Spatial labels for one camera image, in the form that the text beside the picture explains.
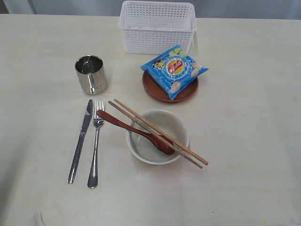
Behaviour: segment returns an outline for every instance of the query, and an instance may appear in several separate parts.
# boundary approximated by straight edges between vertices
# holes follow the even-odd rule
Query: white plastic basket
[[[161,54],[175,45],[188,52],[197,29],[192,4],[157,1],[124,1],[119,26],[125,51],[144,54]]]

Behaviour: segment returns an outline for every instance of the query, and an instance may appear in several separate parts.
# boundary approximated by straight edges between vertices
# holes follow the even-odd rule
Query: white bowl
[[[177,116],[163,110],[150,110],[141,115],[188,147],[189,135],[187,128]],[[130,125],[142,131],[146,131],[133,121],[131,121]],[[152,165],[164,165],[174,162],[180,157],[176,152],[171,155],[163,153],[158,150],[151,141],[139,134],[127,130],[126,136],[127,145],[131,153],[143,162]]]

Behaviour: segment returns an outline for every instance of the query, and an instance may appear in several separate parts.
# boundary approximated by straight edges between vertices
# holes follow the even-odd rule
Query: spoon
[[[171,149],[169,146],[167,146],[164,142],[162,142],[161,140],[159,140],[158,138],[156,138],[154,135],[152,135],[151,133],[147,133],[147,132],[143,132],[139,129],[136,129],[132,126],[129,126],[125,123],[123,123],[122,121],[116,119],[114,116],[110,115],[109,113],[106,113],[105,111],[99,110],[97,111],[97,114],[105,121],[115,125],[115,126],[119,126],[121,128],[125,128],[127,130],[130,130],[134,133],[140,134],[141,136],[149,139],[155,146],[156,148],[158,148],[160,151],[164,152],[165,154],[173,154],[174,150]],[[161,137],[163,137],[166,141],[168,141],[169,143],[173,144],[169,139],[167,139],[166,137],[160,135]]]

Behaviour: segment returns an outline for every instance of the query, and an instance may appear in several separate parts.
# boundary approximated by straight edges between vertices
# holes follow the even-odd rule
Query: snack bag
[[[186,88],[196,77],[208,70],[181,50],[177,45],[141,66],[171,100]]]

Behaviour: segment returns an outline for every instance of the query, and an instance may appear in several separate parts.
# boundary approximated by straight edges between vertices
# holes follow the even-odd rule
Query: metal fork
[[[97,167],[97,152],[98,152],[98,139],[99,139],[99,129],[104,125],[104,120],[97,115],[98,110],[105,110],[105,103],[101,101],[95,101],[95,108],[94,108],[94,118],[93,118],[93,125],[96,128],[95,132],[95,143],[94,143],[94,152],[93,152],[93,159],[88,179],[88,187],[95,188],[98,184],[98,167]]]

